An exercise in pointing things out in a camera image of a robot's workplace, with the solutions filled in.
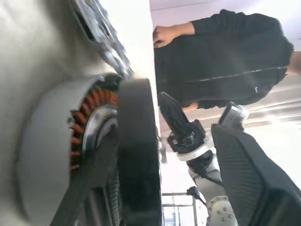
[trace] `zipper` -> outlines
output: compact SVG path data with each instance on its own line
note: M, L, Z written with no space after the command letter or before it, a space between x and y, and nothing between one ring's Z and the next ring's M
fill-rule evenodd
M233 78L233 77L237 77L237 76L242 76L242 75L247 75L247 74L252 74L252 73L256 73L256 72L264 72L264 71L269 71L269 70L282 70L282 69L286 69L287 67L267 67L267 68L263 68L263 69L257 69L257 70L252 70L252 71L246 71L243 72L241 74L234 74L234 75L228 75L228 76L219 76L219 77L212 77L210 79L200 79L200 80L189 80L186 81L186 83L190 83L190 82L199 82L199 81L211 81L211 80L217 80L217 79L227 79L227 78Z

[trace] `hand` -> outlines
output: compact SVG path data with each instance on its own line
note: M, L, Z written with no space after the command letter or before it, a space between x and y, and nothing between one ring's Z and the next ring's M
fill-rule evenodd
M174 26L157 26L152 34L152 37L154 48L161 48L172 42L172 40L178 37L178 35Z
M192 103L189 107L183 108L183 111L196 110L198 108L198 103Z

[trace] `white wall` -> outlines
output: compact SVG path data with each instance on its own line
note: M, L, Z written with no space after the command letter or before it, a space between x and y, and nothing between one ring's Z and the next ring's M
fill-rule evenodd
M177 193L186 192L192 186L195 186L189 176L188 166L185 161L180 161L175 153L166 154L167 164L161 164L161 192Z
M209 17L221 9L261 13L279 19L287 38L301 51L300 0L150 0L153 26L182 24Z
M301 188L301 131L290 123L276 120L269 126L247 128L246 132L256 139L266 155Z

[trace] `black cable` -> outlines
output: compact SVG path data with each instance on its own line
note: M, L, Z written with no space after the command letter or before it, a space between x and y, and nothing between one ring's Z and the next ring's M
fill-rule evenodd
M205 179L207 179L207 180L209 180L209 181L211 181L211 182L213 182L217 185L223 186L221 181L215 180L215 179L209 177L207 174L203 174L201 177L203 177L203 178L205 178Z
M196 200L200 200L207 207L206 202L204 202L201 196L199 195L199 190L197 187L194 186L189 188L186 194L193 196Z
M110 170L116 165L119 150L115 129L102 138L99 148L70 181L68 190L51 222L51 226L72 225L78 216L80 204L90 194L91 188L104 187Z

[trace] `gray motor housing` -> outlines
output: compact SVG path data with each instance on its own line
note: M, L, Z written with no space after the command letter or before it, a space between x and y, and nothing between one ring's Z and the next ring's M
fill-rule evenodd
M17 164L24 209L33 226L50 225L70 182L72 110L107 74L66 81L40 100L24 132Z

